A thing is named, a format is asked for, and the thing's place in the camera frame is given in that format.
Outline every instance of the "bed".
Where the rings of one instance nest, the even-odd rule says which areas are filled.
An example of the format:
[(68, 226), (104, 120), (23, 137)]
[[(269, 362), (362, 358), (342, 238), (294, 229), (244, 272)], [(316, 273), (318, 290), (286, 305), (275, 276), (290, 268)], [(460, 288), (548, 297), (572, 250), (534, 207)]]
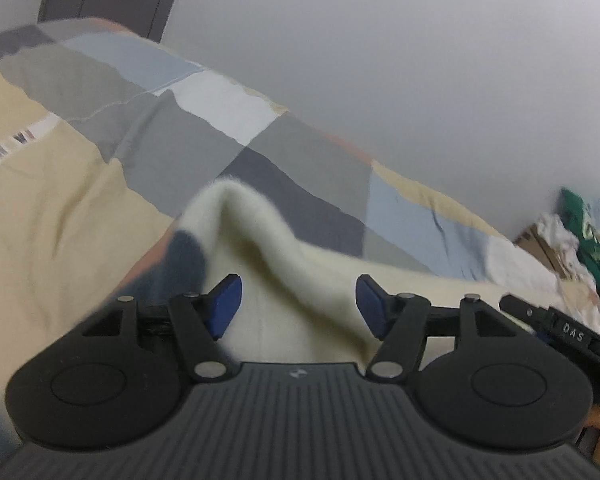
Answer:
[[(139, 285), (152, 272), (153, 288)], [(565, 299), (554, 274), (455, 201), (121, 25), (1, 33), (0, 395), (114, 291), (158, 301), (228, 272), (245, 285), (223, 339), (238, 359), (363, 365), (369, 348), (334, 330), (348, 316), (365, 339), (350, 299), (363, 272), (437, 304)], [(318, 327), (279, 308), (338, 301)], [(16, 442), (4, 421), (0, 403), (0, 459)]]

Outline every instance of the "metal pin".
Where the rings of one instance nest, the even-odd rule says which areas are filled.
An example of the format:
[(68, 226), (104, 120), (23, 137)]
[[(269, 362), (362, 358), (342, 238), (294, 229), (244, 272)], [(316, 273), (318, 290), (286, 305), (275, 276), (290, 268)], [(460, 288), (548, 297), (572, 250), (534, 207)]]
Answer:
[(202, 361), (198, 363), (193, 371), (199, 377), (205, 379), (217, 379), (226, 373), (226, 366), (218, 361)]
[(402, 367), (393, 361), (379, 361), (371, 367), (371, 372), (383, 379), (393, 379), (402, 374)]

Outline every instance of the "pile of clothes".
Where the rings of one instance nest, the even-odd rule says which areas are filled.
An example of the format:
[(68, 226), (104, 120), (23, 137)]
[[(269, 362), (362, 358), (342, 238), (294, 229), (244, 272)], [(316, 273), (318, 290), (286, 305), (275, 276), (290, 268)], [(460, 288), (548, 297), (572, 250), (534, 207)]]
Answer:
[(600, 199), (563, 188), (560, 214), (541, 215), (516, 244), (561, 279), (585, 283), (600, 311)]

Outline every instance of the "blue fabric patch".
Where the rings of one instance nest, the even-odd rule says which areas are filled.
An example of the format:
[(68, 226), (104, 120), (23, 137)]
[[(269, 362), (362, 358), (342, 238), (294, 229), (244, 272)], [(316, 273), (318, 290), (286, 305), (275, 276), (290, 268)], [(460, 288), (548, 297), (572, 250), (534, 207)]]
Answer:
[(405, 200), (373, 173), (366, 225), (438, 276), (485, 280), (484, 248), (489, 235)]
[(203, 70), (200, 65), (172, 56), (129, 34), (94, 32), (61, 43), (111, 65), (127, 81), (149, 92)]

